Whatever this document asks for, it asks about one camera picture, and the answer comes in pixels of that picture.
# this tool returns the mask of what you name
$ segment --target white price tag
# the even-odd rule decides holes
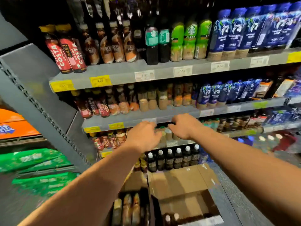
[[[200,112],[200,117],[208,117],[208,116],[212,116],[213,113],[214,113],[214,109],[201,110],[201,112]]]
[[[192,75],[192,65],[173,68],[174,78],[188,76],[188,75]]]
[[[298,124],[289,124],[288,129],[297,128]]]
[[[228,106],[227,108],[227,113],[236,113],[240,112],[241,105],[233,105],[233,106]]]
[[[263,132],[264,132],[264,133],[272,132],[272,131],[274,131],[274,126],[263,127]]]
[[[259,57],[252,57],[251,58],[251,63],[250,63],[250,68],[254,67],[264,67],[269,63],[270,56],[259,56]]]
[[[166,142],[166,147],[175,147],[178,145],[178,141]]]
[[[211,63],[210,73],[228,71],[228,70],[230,70],[230,61],[221,61],[221,62]]]
[[[284,129],[284,125],[277,125],[277,126],[274,126],[274,129],[273,131],[280,131],[280,130],[283,130]]]
[[[155,70],[145,70],[145,71],[135,72],[135,80],[136,82],[155,80]]]
[[[155,123],[157,123],[157,118],[146,118],[146,119],[142,119],[142,121],[148,121],[148,122],[155,122]]]
[[[301,102],[301,97],[291,98],[288,104],[296,104]]]

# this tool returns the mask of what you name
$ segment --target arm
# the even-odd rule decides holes
[[[139,156],[161,139],[155,123],[132,128],[126,142],[48,199],[18,226],[99,226]]]
[[[254,204],[263,213],[268,207],[282,217],[301,222],[298,167],[217,133],[189,114],[177,115],[173,122],[176,125],[169,125],[171,131],[205,148],[248,198],[256,197],[258,204]]]

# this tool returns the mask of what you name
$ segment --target blue bottle cap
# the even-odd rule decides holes
[[[244,143],[243,139],[241,139],[241,138],[238,138],[237,140],[241,143]]]
[[[244,16],[246,13],[246,8],[236,8],[233,10],[231,14],[231,18]]]
[[[248,136],[248,139],[250,140],[250,141],[254,141],[254,137],[253,136]]]
[[[260,10],[260,6],[249,7],[246,11],[246,17],[258,15],[260,13]]]
[[[290,6],[291,6],[290,2],[278,4],[276,7],[276,12],[277,13],[287,12]]]
[[[231,13],[231,9],[223,9],[220,10],[219,13],[217,14],[217,17],[219,19],[224,18],[224,17],[228,17]]]
[[[276,9],[276,4],[273,5],[264,5],[261,7],[261,14],[267,14],[267,13],[272,13]]]
[[[301,9],[301,1],[297,1],[295,3],[292,3],[292,5],[289,8],[289,11],[297,11]]]

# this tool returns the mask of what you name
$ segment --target hand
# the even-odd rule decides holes
[[[172,122],[175,125],[169,124],[169,129],[183,140],[194,140],[194,136],[200,134],[200,129],[203,127],[200,121],[188,113],[175,115]]]
[[[128,132],[126,143],[135,147],[140,153],[151,151],[162,137],[162,132],[154,132],[155,127],[154,122],[140,122]]]

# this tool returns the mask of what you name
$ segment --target red label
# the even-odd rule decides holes
[[[72,66],[73,70],[85,69],[87,66],[82,58],[81,52],[77,49],[75,42],[70,39],[60,39],[62,48],[64,49],[66,56]]]
[[[51,54],[55,58],[55,62],[58,68],[61,70],[62,73],[65,72],[72,72],[71,65],[67,60],[67,57],[59,45],[58,41],[55,39],[46,40],[46,45],[50,50]]]

